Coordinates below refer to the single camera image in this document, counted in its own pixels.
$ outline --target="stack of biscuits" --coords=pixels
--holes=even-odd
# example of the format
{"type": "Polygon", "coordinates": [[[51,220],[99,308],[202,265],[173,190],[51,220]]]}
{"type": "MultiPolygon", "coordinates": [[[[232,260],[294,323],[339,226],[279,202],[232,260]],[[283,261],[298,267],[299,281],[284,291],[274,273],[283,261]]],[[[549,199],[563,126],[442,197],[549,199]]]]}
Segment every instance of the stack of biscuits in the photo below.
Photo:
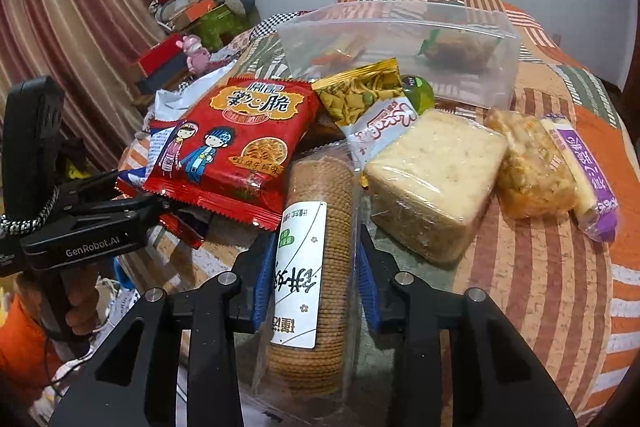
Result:
{"type": "Polygon", "coordinates": [[[302,159],[291,168],[286,206],[327,204],[316,346],[269,344],[267,351],[270,380],[295,396],[325,396],[340,389],[353,269],[353,179],[350,166],[332,156],[302,159]]]}

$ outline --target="black and white rope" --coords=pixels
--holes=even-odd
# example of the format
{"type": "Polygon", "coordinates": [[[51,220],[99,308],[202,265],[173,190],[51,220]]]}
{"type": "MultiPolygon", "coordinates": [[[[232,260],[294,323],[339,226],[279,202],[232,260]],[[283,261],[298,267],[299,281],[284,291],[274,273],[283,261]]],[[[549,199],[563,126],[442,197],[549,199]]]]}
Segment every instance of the black and white rope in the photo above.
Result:
{"type": "Polygon", "coordinates": [[[10,221],[6,218],[6,214],[0,216],[0,237],[6,237],[7,235],[27,235],[35,232],[49,219],[53,207],[58,201],[60,195],[60,189],[55,187],[53,193],[47,203],[38,214],[35,219],[26,219],[24,221],[10,221]]]}

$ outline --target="plastic bin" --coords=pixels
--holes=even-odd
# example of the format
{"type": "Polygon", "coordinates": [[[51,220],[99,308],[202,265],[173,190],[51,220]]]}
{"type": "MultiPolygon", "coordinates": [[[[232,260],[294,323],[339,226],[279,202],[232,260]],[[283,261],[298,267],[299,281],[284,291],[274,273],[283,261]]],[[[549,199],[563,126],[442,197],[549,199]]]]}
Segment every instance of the plastic bin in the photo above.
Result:
{"type": "Polygon", "coordinates": [[[502,12],[422,1],[338,3],[277,26],[292,76],[313,80],[385,58],[439,98],[508,109],[520,37],[502,12]]]}

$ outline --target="silver bolt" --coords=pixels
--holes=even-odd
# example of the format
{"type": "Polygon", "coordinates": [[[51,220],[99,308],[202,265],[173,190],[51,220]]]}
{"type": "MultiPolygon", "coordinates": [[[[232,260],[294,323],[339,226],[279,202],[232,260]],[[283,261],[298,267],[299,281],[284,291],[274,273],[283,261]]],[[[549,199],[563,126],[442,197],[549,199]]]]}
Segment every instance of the silver bolt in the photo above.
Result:
{"type": "Polygon", "coordinates": [[[164,297],[164,290],[162,288],[151,288],[145,292],[145,299],[149,302],[159,301],[164,297]]]}
{"type": "Polygon", "coordinates": [[[402,286],[406,286],[414,282],[414,276],[409,272],[398,272],[396,273],[394,279],[398,284],[401,284],[402,286]]]}
{"type": "Polygon", "coordinates": [[[471,288],[466,294],[474,302],[482,302],[486,299],[486,293],[480,288],[471,288]]]}
{"type": "Polygon", "coordinates": [[[233,272],[222,272],[218,275],[218,282],[225,286],[233,284],[238,279],[238,276],[233,272]]]}

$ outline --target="cartoon boy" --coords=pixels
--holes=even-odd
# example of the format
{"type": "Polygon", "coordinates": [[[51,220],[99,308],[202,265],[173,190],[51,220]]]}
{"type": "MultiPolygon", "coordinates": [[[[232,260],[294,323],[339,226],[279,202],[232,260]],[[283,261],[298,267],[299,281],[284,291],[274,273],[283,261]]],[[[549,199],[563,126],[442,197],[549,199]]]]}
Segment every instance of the cartoon boy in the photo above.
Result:
{"type": "Polygon", "coordinates": [[[204,145],[198,147],[178,163],[178,169],[183,165],[187,177],[195,184],[200,184],[200,178],[207,165],[216,157],[216,149],[228,146],[236,137],[231,127],[214,127],[204,136],[204,145]]]}
{"type": "Polygon", "coordinates": [[[197,132],[198,124],[195,122],[187,121],[178,127],[178,132],[175,134],[174,139],[167,144],[160,159],[160,168],[162,169],[163,176],[168,175],[170,178],[172,177],[174,167],[178,167],[178,153],[180,152],[182,144],[187,138],[191,138],[197,132]]]}

